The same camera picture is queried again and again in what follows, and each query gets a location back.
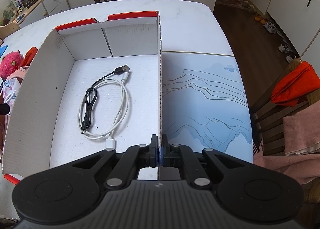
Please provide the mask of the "red garment on chair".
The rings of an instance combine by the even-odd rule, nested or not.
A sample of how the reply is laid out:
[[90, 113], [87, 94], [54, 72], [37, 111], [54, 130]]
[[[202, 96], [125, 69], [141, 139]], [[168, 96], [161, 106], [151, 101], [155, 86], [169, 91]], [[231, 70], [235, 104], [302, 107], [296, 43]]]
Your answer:
[[319, 89], [319, 77], [306, 61], [278, 82], [271, 94], [271, 102], [277, 105], [294, 107], [300, 98]]

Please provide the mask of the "printed face mask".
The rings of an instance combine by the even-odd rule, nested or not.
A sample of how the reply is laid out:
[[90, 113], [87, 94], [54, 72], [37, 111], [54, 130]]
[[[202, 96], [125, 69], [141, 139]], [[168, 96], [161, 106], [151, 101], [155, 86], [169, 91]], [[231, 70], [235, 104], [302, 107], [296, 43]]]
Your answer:
[[9, 105], [8, 114], [12, 112], [22, 81], [22, 78], [11, 78], [4, 81], [1, 85], [1, 104]]

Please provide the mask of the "blue rubber glove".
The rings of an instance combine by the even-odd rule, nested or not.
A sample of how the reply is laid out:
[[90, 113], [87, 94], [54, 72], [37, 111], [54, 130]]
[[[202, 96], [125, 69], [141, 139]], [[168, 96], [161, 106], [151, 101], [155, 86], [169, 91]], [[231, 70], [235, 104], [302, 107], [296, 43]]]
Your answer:
[[7, 48], [8, 48], [8, 45], [0, 47], [0, 57], [4, 54]]

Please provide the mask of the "small wooden child chair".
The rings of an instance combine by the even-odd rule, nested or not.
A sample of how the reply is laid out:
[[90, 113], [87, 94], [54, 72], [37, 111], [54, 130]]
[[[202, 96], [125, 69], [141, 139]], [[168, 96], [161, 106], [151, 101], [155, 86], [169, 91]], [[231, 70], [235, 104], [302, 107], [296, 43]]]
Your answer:
[[6, 37], [10, 36], [11, 34], [15, 33], [17, 30], [20, 29], [20, 26], [16, 22], [10, 22], [5, 26], [0, 27], [0, 38], [4, 40]]

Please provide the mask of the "white wall cabinet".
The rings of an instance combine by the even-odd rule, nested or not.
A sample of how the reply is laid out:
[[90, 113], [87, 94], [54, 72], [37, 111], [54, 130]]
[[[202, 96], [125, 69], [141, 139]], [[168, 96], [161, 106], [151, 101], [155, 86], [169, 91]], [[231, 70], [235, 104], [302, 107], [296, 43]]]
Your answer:
[[299, 56], [319, 48], [319, 0], [250, 0], [284, 32]]

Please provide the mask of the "red white shoe box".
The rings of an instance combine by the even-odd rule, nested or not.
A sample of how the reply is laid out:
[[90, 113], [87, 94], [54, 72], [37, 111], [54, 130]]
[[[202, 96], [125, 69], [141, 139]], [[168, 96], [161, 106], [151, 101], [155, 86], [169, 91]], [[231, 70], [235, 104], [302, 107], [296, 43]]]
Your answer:
[[157, 11], [56, 26], [27, 70], [7, 126], [4, 177], [29, 175], [161, 134]]

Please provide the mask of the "pink plush ball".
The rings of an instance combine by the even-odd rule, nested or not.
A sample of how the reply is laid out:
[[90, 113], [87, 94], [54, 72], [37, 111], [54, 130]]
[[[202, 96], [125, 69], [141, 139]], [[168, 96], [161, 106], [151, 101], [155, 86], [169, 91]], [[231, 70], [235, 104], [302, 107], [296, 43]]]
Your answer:
[[1, 61], [0, 75], [2, 80], [6, 80], [8, 76], [18, 70], [23, 61], [23, 55], [20, 51], [12, 51], [8, 53]]

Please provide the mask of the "white sideboard cabinet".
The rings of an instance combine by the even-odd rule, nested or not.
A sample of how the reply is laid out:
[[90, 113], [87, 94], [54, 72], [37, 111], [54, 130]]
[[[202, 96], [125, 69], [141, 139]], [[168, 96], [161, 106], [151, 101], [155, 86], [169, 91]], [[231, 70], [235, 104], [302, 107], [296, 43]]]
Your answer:
[[24, 28], [36, 21], [70, 9], [68, 0], [37, 0], [17, 17], [16, 22], [20, 28]]

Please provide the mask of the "pink towel on chair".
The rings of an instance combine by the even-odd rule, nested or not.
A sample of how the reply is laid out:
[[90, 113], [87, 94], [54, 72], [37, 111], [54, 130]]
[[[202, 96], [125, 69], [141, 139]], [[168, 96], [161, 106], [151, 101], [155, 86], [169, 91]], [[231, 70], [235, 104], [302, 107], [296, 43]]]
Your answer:
[[301, 185], [319, 178], [319, 102], [284, 117], [284, 156], [254, 155], [253, 163], [295, 179]]

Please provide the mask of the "pink fleece cloth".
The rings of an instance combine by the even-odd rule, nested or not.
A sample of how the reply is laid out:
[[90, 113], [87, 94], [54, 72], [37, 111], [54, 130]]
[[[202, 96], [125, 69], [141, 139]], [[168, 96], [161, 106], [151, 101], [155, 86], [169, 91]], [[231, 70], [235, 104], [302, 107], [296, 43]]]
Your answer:
[[[8, 78], [6, 80], [11, 79], [11, 78], [22, 78], [22, 79], [24, 79], [25, 75], [27, 74], [27, 70], [28, 70], [28, 67], [20, 67], [13, 74], [8, 76]], [[4, 146], [5, 134], [6, 134], [6, 131], [7, 131], [7, 126], [8, 126], [8, 123], [9, 123], [10, 116], [11, 116], [11, 114], [1, 115], [1, 150], [3, 149], [3, 146]]]

